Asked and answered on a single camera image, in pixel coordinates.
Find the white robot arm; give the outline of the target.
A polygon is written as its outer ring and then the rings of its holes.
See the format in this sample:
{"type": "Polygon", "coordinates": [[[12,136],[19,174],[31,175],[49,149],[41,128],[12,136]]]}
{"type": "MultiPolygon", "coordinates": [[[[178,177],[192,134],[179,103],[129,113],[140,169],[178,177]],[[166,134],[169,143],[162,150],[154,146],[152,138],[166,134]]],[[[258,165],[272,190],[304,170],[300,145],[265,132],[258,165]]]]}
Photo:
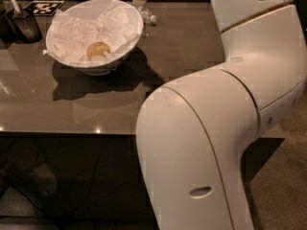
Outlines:
{"type": "Polygon", "coordinates": [[[136,125],[160,230],[253,230],[241,174],[247,147],[306,84],[293,0],[211,0],[225,61],[157,88],[136,125]]]}

